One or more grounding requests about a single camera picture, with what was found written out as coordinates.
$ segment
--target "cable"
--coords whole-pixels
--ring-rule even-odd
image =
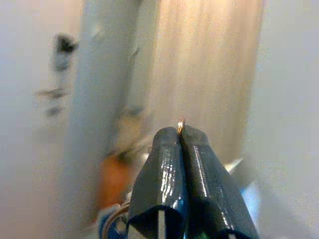
[[[129,207],[130,207],[129,202],[124,203],[118,210],[116,210],[109,216],[109,218],[106,220],[102,228],[102,239],[108,239],[110,226],[120,215],[122,215],[123,213],[126,213],[129,210]]]

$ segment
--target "white surface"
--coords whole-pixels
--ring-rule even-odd
[[[77,35],[81,7],[80,0],[0,3],[0,238],[50,238],[62,137],[59,128],[41,128],[32,93],[54,87],[54,36]]]
[[[247,137],[259,227],[265,238],[318,238],[319,2],[265,4]]]

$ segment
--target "orange object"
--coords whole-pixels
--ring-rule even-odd
[[[99,195],[100,209],[107,208],[125,200],[125,192],[132,180],[132,168],[116,155],[107,157],[101,167],[101,185]]]

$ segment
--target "gray metal part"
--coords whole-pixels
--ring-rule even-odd
[[[134,184],[129,223],[138,227],[158,210],[165,210],[166,222],[174,220],[183,228],[187,210],[187,192],[181,146],[176,129],[163,128],[154,137],[152,151]]]
[[[211,149],[206,134],[186,125],[181,144],[191,208],[189,228],[200,227],[211,237],[233,234],[258,238],[241,193]]]

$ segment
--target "small gold object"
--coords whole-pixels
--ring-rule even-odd
[[[178,124],[177,124],[177,133],[178,133],[178,135],[181,134],[181,131],[183,130],[184,125],[185,125],[185,120],[184,120],[184,119],[181,119],[181,120],[178,122]]]

